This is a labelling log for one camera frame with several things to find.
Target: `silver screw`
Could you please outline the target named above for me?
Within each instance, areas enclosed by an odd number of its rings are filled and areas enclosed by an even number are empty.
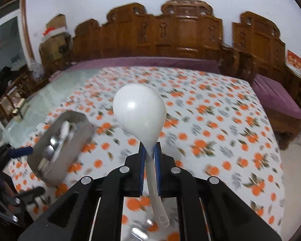
[[[218,184],[219,181],[220,181],[220,180],[219,180],[217,177],[210,177],[210,178],[209,178],[209,182],[210,182],[211,184]]]
[[[171,172],[174,174],[178,174],[181,172],[181,169],[179,167],[172,167]]]
[[[123,166],[119,169],[121,173],[127,173],[129,171],[129,167]]]
[[[87,185],[91,182],[91,178],[90,177],[84,177],[81,179],[81,182],[84,184],[84,185]]]

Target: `table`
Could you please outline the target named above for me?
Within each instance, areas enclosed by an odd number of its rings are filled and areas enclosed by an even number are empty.
[[[275,231],[284,213],[283,171],[278,145],[267,116],[248,82],[227,76],[172,68],[104,68],[74,91],[39,124],[24,146],[34,145],[65,110],[85,113],[96,126],[92,140],[58,187],[48,187],[31,172],[25,158],[12,160],[9,171],[18,191],[43,186],[47,192],[29,206],[36,219],[50,204],[85,175],[106,176],[138,152],[139,141],[117,123],[112,110],[116,92],[125,84],[141,83],[163,98],[167,118],[159,137],[162,152],[192,175],[214,175],[228,185]],[[122,240],[134,225],[146,226],[152,209],[144,182],[143,196],[125,198]],[[149,228],[150,240],[178,239],[174,198],[165,199],[167,229]]]

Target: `tile floor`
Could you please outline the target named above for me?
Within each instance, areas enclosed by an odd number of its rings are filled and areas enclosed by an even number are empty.
[[[3,140],[15,147],[22,145],[51,109],[98,71],[90,69],[64,72],[29,101],[29,109],[21,122],[12,120],[8,124]],[[301,224],[301,146],[292,143],[286,151],[281,151],[281,158],[286,195],[281,237],[283,241],[288,241]]]

